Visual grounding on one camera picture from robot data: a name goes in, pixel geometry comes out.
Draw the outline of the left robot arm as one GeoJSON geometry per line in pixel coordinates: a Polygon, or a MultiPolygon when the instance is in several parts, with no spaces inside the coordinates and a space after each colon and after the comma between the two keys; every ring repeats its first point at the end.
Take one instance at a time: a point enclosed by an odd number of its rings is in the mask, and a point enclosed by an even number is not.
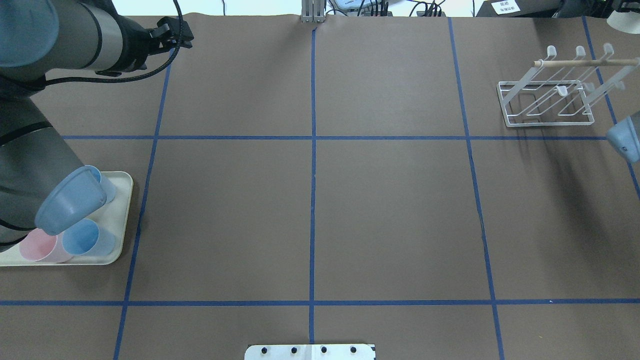
{"type": "Polygon", "coordinates": [[[71,117],[102,95],[71,84],[123,85],[164,71],[194,34],[178,0],[174,15],[144,26],[112,0],[1,2],[1,251],[36,230],[57,236],[114,198],[41,109],[62,102],[71,117]]]}

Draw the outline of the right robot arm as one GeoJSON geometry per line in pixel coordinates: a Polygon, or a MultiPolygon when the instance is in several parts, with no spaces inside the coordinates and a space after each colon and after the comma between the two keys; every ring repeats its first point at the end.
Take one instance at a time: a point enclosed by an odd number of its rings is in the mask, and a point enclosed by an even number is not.
{"type": "Polygon", "coordinates": [[[606,132],[608,143],[629,164],[640,161],[640,112],[619,121],[606,132]]]}

